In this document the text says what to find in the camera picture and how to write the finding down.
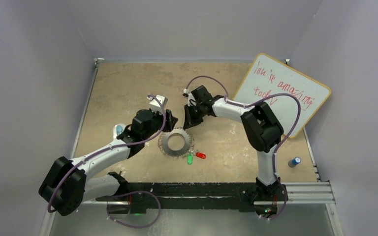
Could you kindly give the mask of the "silver disc with keyrings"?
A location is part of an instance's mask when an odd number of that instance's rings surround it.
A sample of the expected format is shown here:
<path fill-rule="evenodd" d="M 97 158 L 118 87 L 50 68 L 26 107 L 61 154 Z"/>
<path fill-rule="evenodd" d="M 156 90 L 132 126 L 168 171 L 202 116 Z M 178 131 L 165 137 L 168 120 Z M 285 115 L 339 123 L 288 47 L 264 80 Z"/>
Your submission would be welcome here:
<path fill-rule="evenodd" d="M 173 129 L 171 132 L 164 132 L 158 139 L 158 147 L 166 157 L 185 157 L 193 148 L 192 135 L 182 127 Z"/>

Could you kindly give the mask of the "keys with red green tags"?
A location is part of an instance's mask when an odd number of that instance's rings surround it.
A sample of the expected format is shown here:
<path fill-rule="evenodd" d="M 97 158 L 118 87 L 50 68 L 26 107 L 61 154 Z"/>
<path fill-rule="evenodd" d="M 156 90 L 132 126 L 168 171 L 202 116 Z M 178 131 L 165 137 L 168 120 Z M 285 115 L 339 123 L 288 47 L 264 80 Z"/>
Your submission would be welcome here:
<path fill-rule="evenodd" d="M 207 157 L 206 154 L 199 152 L 198 150 L 192 150 L 191 154 L 193 156 L 196 156 L 196 157 L 201 158 L 201 159 L 206 159 L 206 157 Z"/>

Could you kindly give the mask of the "key with green tag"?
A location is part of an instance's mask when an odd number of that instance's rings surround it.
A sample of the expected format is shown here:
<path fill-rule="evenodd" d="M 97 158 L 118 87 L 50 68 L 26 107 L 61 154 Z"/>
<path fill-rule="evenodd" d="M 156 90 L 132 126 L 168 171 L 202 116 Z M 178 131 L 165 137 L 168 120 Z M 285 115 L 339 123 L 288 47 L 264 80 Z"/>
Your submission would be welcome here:
<path fill-rule="evenodd" d="M 188 165 L 192 165 L 193 164 L 193 155 L 192 154 L 188 154 L 187 155 L 187 164 Z"/>

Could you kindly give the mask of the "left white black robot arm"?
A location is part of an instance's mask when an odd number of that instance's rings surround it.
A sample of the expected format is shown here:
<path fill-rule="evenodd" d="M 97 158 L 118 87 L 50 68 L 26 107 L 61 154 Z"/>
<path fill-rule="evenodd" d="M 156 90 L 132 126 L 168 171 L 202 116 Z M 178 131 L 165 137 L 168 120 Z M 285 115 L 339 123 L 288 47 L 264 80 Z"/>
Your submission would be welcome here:
<path fill-rule="evenodd" d="M 107 167 L 125 161 L 139 151 L 145 143 L 161 132 L 174 129 L 178 118 L 171 110 L 139 110 L 131 124 L 114 127 L 112 142 L 89 154 L 71 160 L 62 156 L 56 159 L 44 178 L 38 193 L 47 201 L 49 213 L 66 216 L 84 201 L 85 186 L 90 179 Z"/>

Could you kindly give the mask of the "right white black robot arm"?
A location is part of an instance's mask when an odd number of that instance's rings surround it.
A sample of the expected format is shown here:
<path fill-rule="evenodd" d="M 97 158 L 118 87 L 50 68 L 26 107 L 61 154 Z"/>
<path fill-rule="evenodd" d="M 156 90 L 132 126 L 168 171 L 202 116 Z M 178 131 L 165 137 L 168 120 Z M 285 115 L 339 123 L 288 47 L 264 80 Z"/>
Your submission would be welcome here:
<path fill-rule="evenodd" d="M 284 129 L 270 106 L 266 102 L 247 105 L 222 95 L 212 96 L 204 86 L 193 91 L 184 89 L 183 96 L 188 100 L 184 106 L 184 129 L 200 125 L 205 116 L 228 118 L 243 125 L 250 145 L 257 152 L 257 195 L 263 200 L 273 197 L 279 177 L 272 152 L 281 142 Z"/>

